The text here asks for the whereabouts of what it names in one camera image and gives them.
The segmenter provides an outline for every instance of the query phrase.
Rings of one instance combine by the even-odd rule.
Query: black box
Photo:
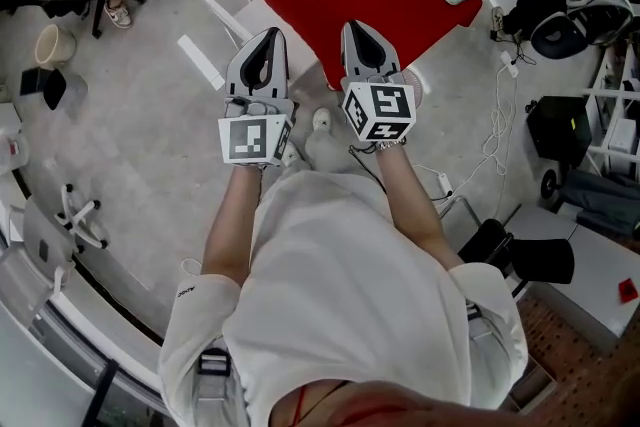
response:
[[[585,101],[575,96],[544,96],[527,118],[538,155],[577,167],[591,144]]]

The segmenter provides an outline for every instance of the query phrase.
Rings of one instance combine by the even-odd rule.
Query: forearm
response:
[[[438,212],[418,180],[404,148],[397,145],[376,155],[396,229],[446,269],[463,263],[449,248]]]
[[[227,192],[209,232],[202,274],[223,274],[240,286],[249,275],[255,210],[262,173],[256,167],[235,167]]]

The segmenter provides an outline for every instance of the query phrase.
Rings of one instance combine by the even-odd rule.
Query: white marker cube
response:
[[[222,158],[227,164],[279,166],[292,127],[285,114],[219,119]]]
[[[398,141],[416,123],[413,87],[352,82],[342,104],[360,141]]]

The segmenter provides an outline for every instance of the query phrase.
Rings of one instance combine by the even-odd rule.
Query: white t-shirt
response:
[[[194,394],[194,364],[221,334],[260,427],[283,396],[322,379],[496,408],[524,371],[501,273],[477,263],[447,272],[394,228],[372,180],[302,171],[278,182],[256,212],[252,254],[242,290],[222,276],[179,287],[159,373],[181,425],[235,424],[232,408],[202,409]],[[467,302],[484,316],[472,333]]]

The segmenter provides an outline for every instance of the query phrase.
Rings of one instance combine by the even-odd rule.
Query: black wheel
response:
[[[536,105],[538,105],[538,102],[536,102],[535,100],[532,100],[531,103],[524,108],[524,112],[529,114]]]
[[[542,177],[540,185],[540,195],[544,199],[549,199],[558,190],[558,177],[553,169],[549,169]]]

